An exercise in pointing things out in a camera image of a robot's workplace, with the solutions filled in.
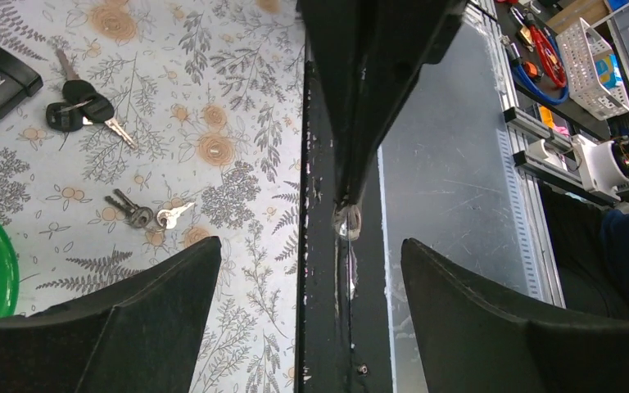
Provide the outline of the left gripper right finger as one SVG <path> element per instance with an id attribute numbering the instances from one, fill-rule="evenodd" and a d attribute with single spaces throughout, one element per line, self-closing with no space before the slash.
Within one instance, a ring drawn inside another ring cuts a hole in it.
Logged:
<path id="1" fill-rule="evenodd" d="M 431 392 L 629 392 L 629 321 L 525 296 L 414 238 L 400 264 Z"/>

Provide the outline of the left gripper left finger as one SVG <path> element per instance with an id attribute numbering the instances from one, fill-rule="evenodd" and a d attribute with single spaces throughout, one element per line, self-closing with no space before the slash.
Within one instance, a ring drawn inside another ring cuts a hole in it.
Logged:
<path id="1" fill-rule="evenodd" d="M 0 318 L 0 392 L 186 392 L 221 264 L 207 237 L 29 317 Z"/>

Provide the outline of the small silver cable-lock key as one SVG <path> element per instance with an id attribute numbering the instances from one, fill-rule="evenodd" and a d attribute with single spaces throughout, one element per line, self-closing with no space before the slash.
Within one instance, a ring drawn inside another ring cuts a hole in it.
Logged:
<path id="1" fill-rule="evenodd" d="M 156 214 L 156 222 L 165 230 L 173 229 L 177 226 L 178 219 L 182 213 L 194 205 L 195 203 L 190 201 L 178 207 L 159 210 Z"/>

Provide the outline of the green cable lock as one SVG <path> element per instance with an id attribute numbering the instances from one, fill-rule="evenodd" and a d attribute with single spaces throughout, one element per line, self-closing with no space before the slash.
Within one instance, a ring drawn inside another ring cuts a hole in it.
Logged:
<path id="1" fill-rule="evenodd" d="M 0 223 L 0 318 L 15 314 L 19 293 L 18 257 L 6 230 Z"/>

